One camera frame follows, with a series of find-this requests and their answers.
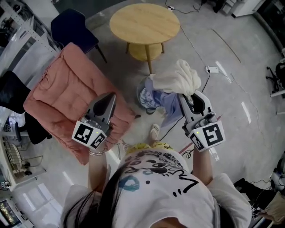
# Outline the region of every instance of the table top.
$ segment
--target table top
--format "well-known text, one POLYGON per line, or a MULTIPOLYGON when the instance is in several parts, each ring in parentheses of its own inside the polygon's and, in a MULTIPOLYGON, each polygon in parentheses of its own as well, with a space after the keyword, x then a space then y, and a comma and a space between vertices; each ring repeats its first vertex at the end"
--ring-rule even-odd
POLYGON ((151 45, 175 37, 180 29, 177 16, 165 7, 139 3, 118 10, 110 20, 112 33, 132 44, 151 45))

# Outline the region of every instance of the blue chair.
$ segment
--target blue chair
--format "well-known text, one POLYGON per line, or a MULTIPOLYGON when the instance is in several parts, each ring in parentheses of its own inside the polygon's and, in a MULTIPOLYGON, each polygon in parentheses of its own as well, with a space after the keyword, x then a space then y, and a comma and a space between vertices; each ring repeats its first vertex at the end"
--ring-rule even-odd
POLYGON ((51 23, 53 39, 64 47, 70 42, 76 44, 84 53, 96 48, 104 61, 107 60, 100 50, 99 40, 85 26, 85 16, 74 10, 67 9, 53 19, 51 23))

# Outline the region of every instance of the round wooden table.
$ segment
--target round wooden table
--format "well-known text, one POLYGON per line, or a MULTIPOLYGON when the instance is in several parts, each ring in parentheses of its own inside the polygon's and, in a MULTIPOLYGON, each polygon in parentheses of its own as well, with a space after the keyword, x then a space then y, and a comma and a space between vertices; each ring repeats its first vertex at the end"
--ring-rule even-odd
POLYGON ((110 20, 112 33, 127 42, 126 53, 147 61, 164 53, 163 43, 175 37, 180 29, 177 16, 165 7, 140 3, 118 10, 110 20))

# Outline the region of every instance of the power strip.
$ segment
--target power strip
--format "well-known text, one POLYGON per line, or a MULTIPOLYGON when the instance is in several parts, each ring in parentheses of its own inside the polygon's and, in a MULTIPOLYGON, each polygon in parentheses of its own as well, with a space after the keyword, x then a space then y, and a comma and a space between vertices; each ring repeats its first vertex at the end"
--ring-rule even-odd
POLYGON ((205 67, 205 71, 208 73, 209 71, 211 73, 218 73, 219 69, 217 67, 213 67, 213 66, 206 66, 205 67))

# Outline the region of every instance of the black hair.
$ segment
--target black hair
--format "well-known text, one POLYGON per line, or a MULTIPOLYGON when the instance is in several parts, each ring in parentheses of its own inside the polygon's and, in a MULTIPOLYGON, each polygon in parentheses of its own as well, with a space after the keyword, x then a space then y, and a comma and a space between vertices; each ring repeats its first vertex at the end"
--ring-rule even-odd
POLYGON ((125 167, 126 164, 114 173, 107 183, 100 201, 95 200, 96 191, 90 192, 77 201, 66 213, 63 228, 86 228, 90 227, 91 224, 99 228, 112 228, 116 206, 121 193, 118 189, 118 182, 125 167), (77 212, 74 221, 70 221, 71 212, 75 210, 77 212))

